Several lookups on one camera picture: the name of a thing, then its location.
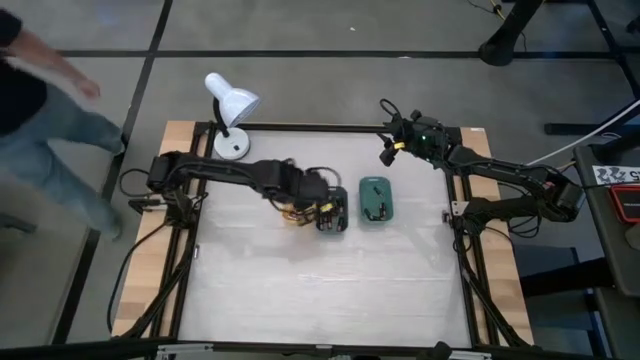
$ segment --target jeans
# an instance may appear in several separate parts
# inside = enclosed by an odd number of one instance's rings
[[[117,155],[124,151],[120,128],[47,85],[43,107],[18,130],[0,137],[0,166],[69,209],[89,227],[103,235],[118,236],[120,223],[115,210],[56,156],[47,144],[49,139],[95,145]]]

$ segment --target white tabletop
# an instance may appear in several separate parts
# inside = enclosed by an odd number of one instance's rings
[[[349,192],[349,228],[288,225],[253,190],[209,183],[189,277],[183,340],[468,347],[444,174],[401,154],[384,167],[374,134],[251,131],[242,159],[328,166]],[[327,179],[334,184],[330,173]],[[360,219],[358,183],[391,182],[394,218]]]

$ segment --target green box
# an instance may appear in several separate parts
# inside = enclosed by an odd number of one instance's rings
[[[377,188],[381,194],[378,195],[374,188]],[[384,220],[371,221],[364,213],[365,209],[373,216],[380,214],[380,204],[384,202],[386,207],[386,216]],[[382,176],[367,176],[360,180],[360,216],[363,221],[370,224],[385,223],[393,218],[393,197],[391,194],[391,183]]]

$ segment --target white desk lamp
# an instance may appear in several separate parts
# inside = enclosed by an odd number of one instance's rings
[[[260,98],[247,90],[232,88],[220,74],[211,73],[204,85],[213,94],[213,112],[220,133],[213,141],[218,155],[226,160],[238,160],[249,151],[247,133],[237,126],[260,104]]]

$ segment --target wooden board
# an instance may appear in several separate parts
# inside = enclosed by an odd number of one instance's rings
[[[462,143],[473,149],[481,156],[490,157],[489,142],[487,134],[482,128],[462,128]],[[499,200],[500,192],[498,183],[495,180],[483,178],[480,176],[471,176],[471,192],[475,197],[485,197],[489,200]],[[462,188],[459,181],[456,184],[456,193],[459,199],[462,199]],[[487,224],[494,229],[500,230],[508,234],[507,224],[503,221],[493,220]],[[522,295],[520,287],[520,276],[516,267],[516,260],[513,255],[513,247],[509,240],[501,234],[491,230],[485,230],[480,235],[482,242],[482,250],[484,254],[484,263],[487,269],[487,278],[489,280],[489,291],[494,303],[502,312],[505,319],[516,330],[518,335],[529,344],[533,344],[533,334],[531,333],[531,325],[529,323],[529,315]],[[488,343],[487,325],[484,319],[484,312],[477,298],[474,296],[476,319],[478,321],[478,330],[480,340]],[[501,344],[506,342],[501,337]]]
[[[172,150],[189,151],[195,122],[170,121],[167,123],[160,153]],[[462,139],[465,146],[474,149],[482,156],[490,156],[489,144],[484,129],[463,128]],[[200,143],[201,153],[205,141]],[[490,200],[500,198],[496,181],[477,176],[470,178],[471,190],[474,196],[484,196]],[[457,189],[461,198],[461,189]],[[145,213],[140,223],[138,239],[162,223],[164,212],[155,211]],[[489,226],[507,233],[504,222],[492,221]],[[113,335],[127,331],[153,300],[160,287],[160,278],[164,267],[171,229],[161,230],[154,239],[142,245],[132,256],[127,275],[125,277],[120,306],[118,307],[114,322]],[[500,309],[507,321],[515,328],[518,334],[530,344],[533,344],[533,336],[529,317],[520,288],[518,270],[516,268],[513,248],[502,235],[485,231],[481,235],[484,251],[487,277],[491,297]],[[168,305],[163,316],[161,334],[168,333],[168,324],[171,319],[173,297],[168,300]],[[487,342],[486,322],[482,308],[476,302],[476,315],[479,324],[480,338]]]

